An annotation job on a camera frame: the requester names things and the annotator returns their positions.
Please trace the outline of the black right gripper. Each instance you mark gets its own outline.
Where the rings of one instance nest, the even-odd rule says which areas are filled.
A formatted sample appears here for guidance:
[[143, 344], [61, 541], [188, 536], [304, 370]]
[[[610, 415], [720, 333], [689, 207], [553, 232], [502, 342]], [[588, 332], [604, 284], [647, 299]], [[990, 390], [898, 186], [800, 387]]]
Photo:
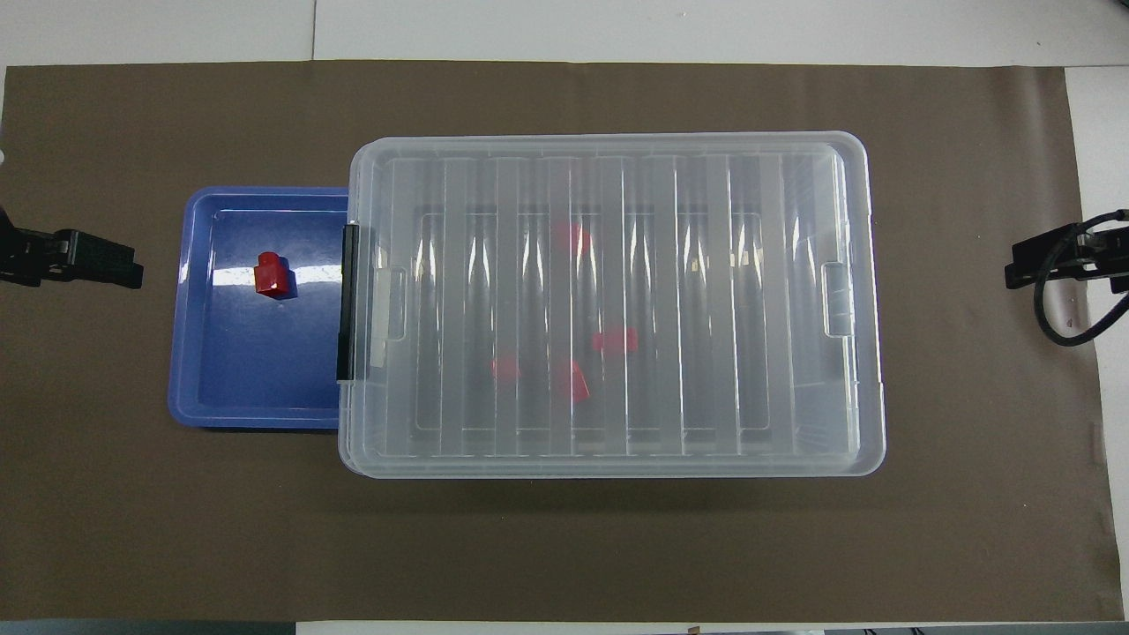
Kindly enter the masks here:
[[[1108, 279], [1112, 294], [1126, 294], [1128, 292], [1126, 217], [1128, 217], [1127, 212], [1099, 214], [1099, 216], [1083, 221], [1085, 226], [1083, 245], [1088, 249], [1089, 264], [1083, 266], [1080, 262], [1077, 240], [1074, 238], [1054, 256], [1048, 279], [1077, 279], [1082, 273], [1085, 273], [1083, 277], [1085, 281]], [[1105, 224], [1105, 221], [1121, 221], [1121, 226], [1113, 229], [1094, 230], [1096, 226]], [[1047, 256], [1074, 229], [1075, 226], [1061, 226], [1061, 228], [1043, 232], [1029, 240], [1013, 243], [1010, 247], [1012, 261], [1006, 266], [1006, 288], [1014, 290], [1036, 282]]]

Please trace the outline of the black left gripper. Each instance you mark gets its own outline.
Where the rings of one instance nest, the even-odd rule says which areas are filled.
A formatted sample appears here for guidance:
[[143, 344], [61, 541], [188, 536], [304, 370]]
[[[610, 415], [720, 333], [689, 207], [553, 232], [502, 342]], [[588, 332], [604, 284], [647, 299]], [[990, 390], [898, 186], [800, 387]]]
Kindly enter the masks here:
[[[1, 281], [40, 287], [51, 279], [44, 247], [53, 235], [16, 228], [1, 208]], [[135, 260], [135, 249], [86, 232], [54, 233], [54, 279], [85, 280], [128, 289], [145, 286], [145, 266]]]

